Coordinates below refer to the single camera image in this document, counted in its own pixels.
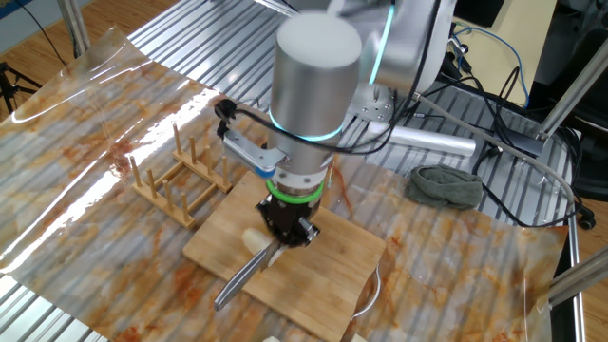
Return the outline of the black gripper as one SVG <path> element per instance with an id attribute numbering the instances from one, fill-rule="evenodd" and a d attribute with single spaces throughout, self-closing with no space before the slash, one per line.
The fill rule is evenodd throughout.
<path id="1" fill-rule="evenodd" d="M 320 201 L 293 204 L 278 198 L 261 201 L 256 209 L 265 221 L 270 234 L 290 247 L 308 246 L 320 233 L 310 219 L 317 212 Z"/>

